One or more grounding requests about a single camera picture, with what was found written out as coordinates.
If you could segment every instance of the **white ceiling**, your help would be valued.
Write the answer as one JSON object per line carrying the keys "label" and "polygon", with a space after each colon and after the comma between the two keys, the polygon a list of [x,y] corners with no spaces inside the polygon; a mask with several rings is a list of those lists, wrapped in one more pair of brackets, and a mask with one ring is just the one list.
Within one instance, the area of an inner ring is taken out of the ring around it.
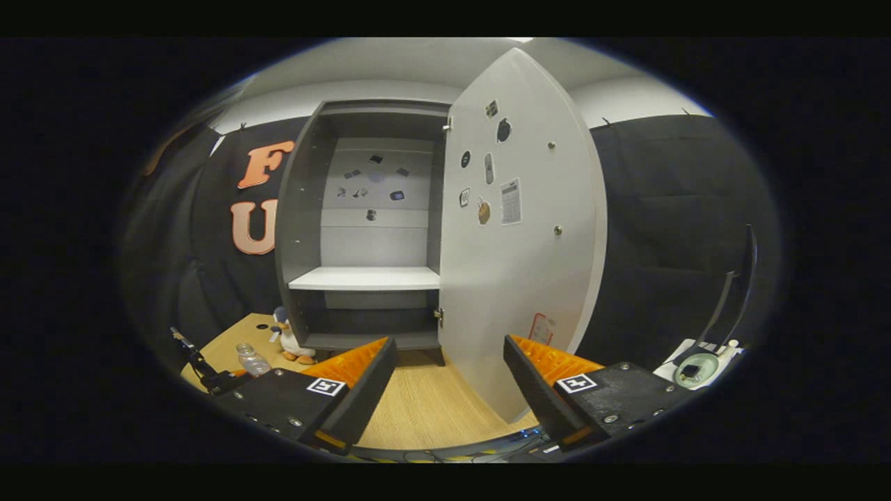
{"label": "white ceiling", "polygon": [[407,80],[464,88],[499,56],[521,47],[567,90],[645,73],[558,38],[342,38],[259,72],[242,99],[343,80]]}

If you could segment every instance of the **wooden table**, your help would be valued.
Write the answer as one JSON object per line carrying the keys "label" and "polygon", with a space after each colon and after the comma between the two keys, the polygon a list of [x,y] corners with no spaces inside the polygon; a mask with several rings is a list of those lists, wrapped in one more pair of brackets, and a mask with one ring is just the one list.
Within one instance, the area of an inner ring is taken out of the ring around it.
{"label": "wooden table", "polygon": [[[271,326],[275,322],[271,315],[245,316],[204,347],[201,354],[217,371],[240,370],[235,346],[247,342],[272,367],[302,372],[310,366],[282,357],[282,345],[278,340],[269,342],[272,331],[257,329],[260,324]],[[205,391],[190,365],[181,375],[196,389]],[[445,366],[438,366],[422,352],[400,351],[396,370],[356,445],[400,450],[449,448],[496,439],[536,425],[538,420],[531,412],[514,424],[502,421],[448,357]]]}

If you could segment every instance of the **plush toy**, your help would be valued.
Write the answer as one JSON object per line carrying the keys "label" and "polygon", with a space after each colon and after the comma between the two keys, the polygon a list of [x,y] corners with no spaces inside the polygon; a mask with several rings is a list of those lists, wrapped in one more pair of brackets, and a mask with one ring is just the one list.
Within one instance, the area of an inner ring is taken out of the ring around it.
{"label": "plush toy", "polygon": [[273,318],[278,324],[278,329],[281,330],[279,340],[284,349],[282,356],[289,360],[297,360],[299,364],[314,364],[315,350],[301,348],[299,343],[297,343],[297,336],[295,336],[294,332],[290,329],[288,313],[285,311],[284,307],[280,306],[276,308],[273,313]]}

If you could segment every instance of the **white cabinet door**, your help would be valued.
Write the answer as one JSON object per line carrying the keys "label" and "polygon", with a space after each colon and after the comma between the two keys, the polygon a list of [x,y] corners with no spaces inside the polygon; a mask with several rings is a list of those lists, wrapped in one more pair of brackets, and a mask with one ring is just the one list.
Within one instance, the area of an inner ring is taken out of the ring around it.
{"label": "white cabinet door", "polygon": [[528,407],[504,336],[574,353],[591,318],[606,252],[601,164],[566,91],[519,49],[474,80],[449,118],[439,340],[512,423]]}

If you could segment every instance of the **water bottle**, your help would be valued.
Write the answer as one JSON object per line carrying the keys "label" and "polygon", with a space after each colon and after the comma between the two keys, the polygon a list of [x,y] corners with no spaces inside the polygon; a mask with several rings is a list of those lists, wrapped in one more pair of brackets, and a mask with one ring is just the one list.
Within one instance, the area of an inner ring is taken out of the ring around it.
{"label": "water bottle", "polygon": [[238,350],[238,361],[241,362],[241,366],[243,366],[250,375],[257,377],[272,370],[269,362],[266,362],[266,359],[254,351],[254,347],[250,346],[248,343],[242,343],[236,346],[235,349]]}

